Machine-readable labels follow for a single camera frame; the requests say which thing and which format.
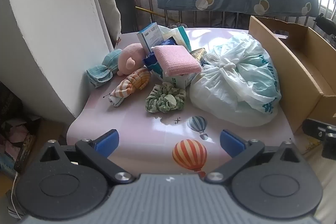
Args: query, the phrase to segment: white pillar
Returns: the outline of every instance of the white pillar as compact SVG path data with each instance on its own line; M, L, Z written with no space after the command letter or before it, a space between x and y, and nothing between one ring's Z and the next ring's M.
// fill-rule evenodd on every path
M94 0L0 0L0 81L38 115L72 122L108 52Z

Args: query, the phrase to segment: pink dish cloth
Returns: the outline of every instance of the pink dish cloth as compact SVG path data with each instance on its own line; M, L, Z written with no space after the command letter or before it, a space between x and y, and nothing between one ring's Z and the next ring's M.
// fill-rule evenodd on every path
M200 73L199 62L183 46L161 45L153 48L154 55L166 76Z

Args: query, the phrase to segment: pink stuffed toy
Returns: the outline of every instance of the pink stuffed toy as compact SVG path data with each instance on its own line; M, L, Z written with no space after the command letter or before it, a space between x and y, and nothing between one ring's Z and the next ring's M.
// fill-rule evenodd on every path
M140 43L128 45L122 50L118 58L119 76L130 75L143 66L143 59L146 58L145 50Z

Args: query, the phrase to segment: blue hot air balloon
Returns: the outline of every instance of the blue hot air balloon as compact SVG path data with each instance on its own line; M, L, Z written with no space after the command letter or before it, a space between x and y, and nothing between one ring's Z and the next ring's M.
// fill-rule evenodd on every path
M190 117L187 121L187 125L191 130L194 130L196 132L199 132L199 136L202 140L206 140L208 138L208 135L204 133L208 121L202 117L202 116L193 116Z

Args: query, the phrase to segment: white cable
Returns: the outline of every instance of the white cable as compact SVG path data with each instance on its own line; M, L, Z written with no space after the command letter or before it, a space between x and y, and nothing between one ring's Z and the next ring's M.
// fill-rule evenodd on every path
M14 202L13 202L13 191L14 191L14 184L15 184L16 178L17 178L17 172L16 172L16 174L15 174L15 178L14 178L14 181L13 181L12 192L11 192L11 194L10 194L10 200L12 201L12 205L13 205L13 208L14 208L14 210L15 210L17 216L19 217L19 219L21 219L21 216L18 214L18 212L17 212L17 210L16 210L16 208L15 208Z

